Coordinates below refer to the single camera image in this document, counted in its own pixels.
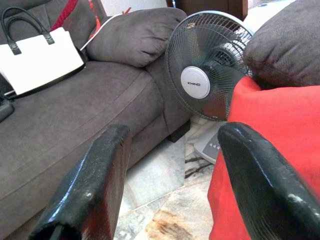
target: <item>electric fan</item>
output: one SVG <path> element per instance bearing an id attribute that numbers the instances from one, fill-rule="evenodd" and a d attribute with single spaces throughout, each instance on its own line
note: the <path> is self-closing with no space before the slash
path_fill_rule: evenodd
<path id="1" fill-rule="evenodd" d="M 234 87 L 242 77 L 252 75 L 243 56 L 252 35 L 230 14 L 201 11 L 184 19 L 168 42 L 165 61 L 178 99 L 192 113 L 220 121 L 194 144 L 212 163 L 220 149 L 217 132 L 227 120 Z"/>

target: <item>khind logo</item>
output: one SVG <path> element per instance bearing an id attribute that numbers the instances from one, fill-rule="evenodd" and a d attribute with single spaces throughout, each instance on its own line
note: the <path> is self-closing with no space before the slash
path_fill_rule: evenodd
<path id="1" fill-rule="evenodd" d="M 195 86 L 201 86 L 201 84 L 200 84 L 200 83 L 189 82 L 189 81 L 188 81 L 188 84 L 190 84 L 190 85 L 195 85 Z"/>

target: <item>gray pillow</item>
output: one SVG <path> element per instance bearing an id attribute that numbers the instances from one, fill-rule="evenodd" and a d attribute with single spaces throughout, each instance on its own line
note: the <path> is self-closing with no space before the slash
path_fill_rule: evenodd
<path id="1" fill-rule="evenodd" d="M 87 53 L 96 61 L 144 67 L 165 52 L 173 29 L 186 16 L 171 7 L 117 16 L 87 46 Z"/>
<path id="2" fill-rule="evenodd" d="M 320 1 L 296 0 L 252 37 L 244 60 L 280 87 L 320 85 Z"/>

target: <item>floor stain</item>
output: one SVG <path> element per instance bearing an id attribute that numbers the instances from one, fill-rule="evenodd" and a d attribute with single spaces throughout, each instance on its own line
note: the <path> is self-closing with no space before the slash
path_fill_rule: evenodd
<path id="1" fill-rule="evenodd" d="M 194 240 L 188 232 L 184 220 L 168 212 L 159 210 L 145 231 L 149 240 Z"/>

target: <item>fan hub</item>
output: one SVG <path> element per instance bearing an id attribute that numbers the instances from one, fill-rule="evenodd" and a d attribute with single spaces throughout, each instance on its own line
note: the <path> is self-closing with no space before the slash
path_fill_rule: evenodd
<path id="1" fill-rule="evenodd" d="M 196 66 L 188 66 L 182 71 L 181 84 L 185 92 L 195 99 L 204 99 L 210 92 L 207 74 Z"/>

